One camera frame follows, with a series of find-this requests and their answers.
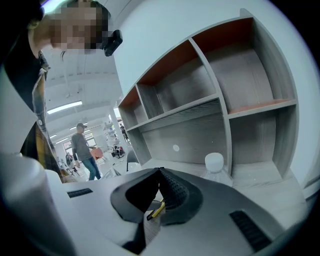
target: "shelf unit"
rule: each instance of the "shelf unit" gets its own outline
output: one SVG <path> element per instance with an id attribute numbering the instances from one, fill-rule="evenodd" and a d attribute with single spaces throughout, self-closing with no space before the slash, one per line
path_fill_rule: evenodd
<path id="1" fill-rule="evenodd" d="M 247 16 L 206 28 L 169 50 L 119 109 L 141 165 L 203 168 L 205 156 L 219 152 L 233 178 L 257 168 L 269 182 L 289 169 L 296 104 L 281 51 L 259 21 Z"/>

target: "white bottle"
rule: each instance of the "white bottle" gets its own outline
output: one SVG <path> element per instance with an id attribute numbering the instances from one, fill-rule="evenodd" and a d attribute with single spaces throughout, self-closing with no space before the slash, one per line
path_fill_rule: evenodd
<path id="1" fill-rule="evenodd" d="M 232 186 L 233 180 L 224 170 L 224 157 L 220 153 L 206 155 L 205 167 L 207 171 L 201 176 L 204 179 Z"/>

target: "baseball cap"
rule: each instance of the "baseball cap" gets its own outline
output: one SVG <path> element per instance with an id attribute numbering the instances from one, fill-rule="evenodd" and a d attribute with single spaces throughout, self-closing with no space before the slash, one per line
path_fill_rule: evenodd
<path id="1" fill-rule="evenodd" d="M 76 127 L 82 127 L 82 128 L 87 128 L 86 125 L 84 125 L 82 122 L 79 122 Z"/>

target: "orange chair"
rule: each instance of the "orange chair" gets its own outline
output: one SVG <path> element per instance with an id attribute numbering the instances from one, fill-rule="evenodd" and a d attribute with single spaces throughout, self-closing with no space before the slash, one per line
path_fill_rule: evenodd
<path id="1" fill-rule="evenodd" d="M 91 155 L 97 162 L 98 159 L 102 159 L 103 161 L 106 161 L 107 159 L 104 157 L 104 153 L 102 152 L 101 148 L 97 147 L 90 151 Z"/>

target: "yellow cable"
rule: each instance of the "yellow cable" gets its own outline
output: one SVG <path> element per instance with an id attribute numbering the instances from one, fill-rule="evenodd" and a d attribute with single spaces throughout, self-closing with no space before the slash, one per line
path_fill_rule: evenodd
<path id="1" fill-rule="evenodd" d="M 164 207 L 165 207 L 165 203 L 163 202 L 163 203 L 161 204 L 160 208 L 157 209 L 154 214 L 152 214 L 152 218 L 155 218 L 155 217 L 162 211 L 162 209 L 163 209 Z"/>

